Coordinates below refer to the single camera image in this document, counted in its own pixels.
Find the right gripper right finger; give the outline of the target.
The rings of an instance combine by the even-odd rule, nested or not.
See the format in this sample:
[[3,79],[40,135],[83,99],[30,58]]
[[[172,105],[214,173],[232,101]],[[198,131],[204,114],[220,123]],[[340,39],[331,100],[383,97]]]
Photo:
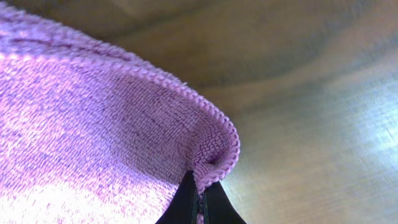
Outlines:
[[215,182],[203,193],[204,224],[246,224],[234,209],[220,182]]

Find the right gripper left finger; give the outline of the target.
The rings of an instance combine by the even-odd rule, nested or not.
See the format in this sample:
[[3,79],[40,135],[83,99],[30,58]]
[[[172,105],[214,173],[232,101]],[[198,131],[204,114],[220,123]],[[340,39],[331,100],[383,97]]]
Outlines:
[[171,203],[156,224],[196,224],[198,193],[193,171],[185,173]]

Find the purple microfiber cloth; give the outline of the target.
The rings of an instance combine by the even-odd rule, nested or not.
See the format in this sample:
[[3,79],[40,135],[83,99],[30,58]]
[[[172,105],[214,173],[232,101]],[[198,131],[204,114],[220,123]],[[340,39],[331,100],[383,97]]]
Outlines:
[[239,159],[234,124],[171,73],[1,3],[1,222],[156,223],[192,170]]

